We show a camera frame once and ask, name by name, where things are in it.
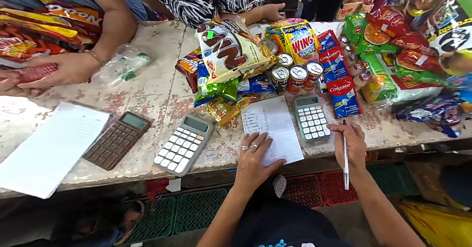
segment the colgate toothpaste box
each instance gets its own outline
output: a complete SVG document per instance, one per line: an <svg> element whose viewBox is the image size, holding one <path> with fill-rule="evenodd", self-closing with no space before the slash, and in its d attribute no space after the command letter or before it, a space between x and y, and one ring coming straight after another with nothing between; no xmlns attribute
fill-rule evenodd
<svg viewBox="0 0 472 247"><path fill-rule="evenodd" d="M336 119L362 114L362 108L351 76L326 83L326 86L333 100Z"/></svg>
<svg viewBox="0 0 472 247"><path fill-rule="evenodd" d="M349 68L344 63L344 56L340 46L320 54L320 63L323 64L326 83L350 76Z"/></svg>

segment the gray-green calculator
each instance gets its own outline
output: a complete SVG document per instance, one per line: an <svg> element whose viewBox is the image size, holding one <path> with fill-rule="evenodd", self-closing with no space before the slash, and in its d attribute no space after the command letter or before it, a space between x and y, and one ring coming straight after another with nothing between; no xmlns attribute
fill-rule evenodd
<svg viewBox="0 0 472 247"><path fill-rule="evenodd" d="M303 141L318 141L331 135L318 95L296 97L293 105Z"/></svg>

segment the green plastic crate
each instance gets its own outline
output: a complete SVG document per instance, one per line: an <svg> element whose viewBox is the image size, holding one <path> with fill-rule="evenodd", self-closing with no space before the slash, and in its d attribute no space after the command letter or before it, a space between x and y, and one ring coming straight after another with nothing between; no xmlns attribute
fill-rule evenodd
<svg viewBox="0 0 472 247"><path fill-rule="evenodd" d="M172 234L177 199L174 196L157 199L156 204L145 201L145 212L126 243L167 237Z"/></svg>
<svg viewBox="0 0 472 247"><path fill-rule="evenodd" d="M209 227L227 194L225 188L182 194L177 203L175 233Z"/></svg>

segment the worn counter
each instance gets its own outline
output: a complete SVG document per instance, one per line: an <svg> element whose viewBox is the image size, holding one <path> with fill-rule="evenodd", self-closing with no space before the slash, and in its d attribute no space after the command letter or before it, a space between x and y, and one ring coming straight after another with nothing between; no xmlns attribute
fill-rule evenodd
<svg viewBox="0 0 472 247"><path fill-rule="evenodd" d="M339 22L311 24L315 33L333 29L339 34ZM263 25L253 25L251 33L263 31ZM69 190L98 185L116 184L140 179L165 177L169 174L153 167L156 152L174 132L186 113L212 120L204 106L193 108L193 94L185 77L174 69L176 61L198 47L194 30L180 22L170 21L140 26L133 44L148 50L153 63L145 67L133 81L119 87L101 88L94 84L54 87L35 99L0 96L0 162L50 116L61 101L75 101L115 114L115 120L124 111L132 111L152 121L149 131L136 143L126 157L111 171L80 159L62 180L58 190ZM289 108L293 95L285 94ZM328 95L321 95L328 123L335 122ZM391 148L419 143L447 141L451 138L434 132L422 123L398 122L389 113L361 102L363 114L351 117L366 133L369 150ZM195 162L191 172L233 168L243 136L241 118L233 119L224 128L215 125L212 137ZM461 138L472 137L464 131ZM304 143L300 141L306 159L334 153L334 139ZM20 196L0 188L0 197Z"/></svg>

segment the paper sheet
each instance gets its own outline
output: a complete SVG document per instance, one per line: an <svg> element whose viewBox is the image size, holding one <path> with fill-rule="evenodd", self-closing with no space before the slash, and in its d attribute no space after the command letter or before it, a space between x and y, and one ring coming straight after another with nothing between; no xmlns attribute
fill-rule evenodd
<svg viewBox="0 0 472 247"><path fill-rule="evenodd" d="M62 102L0 164L0 187L46 199L105 127L109 114Z"/></svg>
<svg viewBox="0 0 472 247"><path fill-rule="evenodd" d="M303 159L284 96L250 104L241 113L246 134L268 132L268 136L274 139L264 155L264 166L278 159L286 159L286 164Z"/></svg>

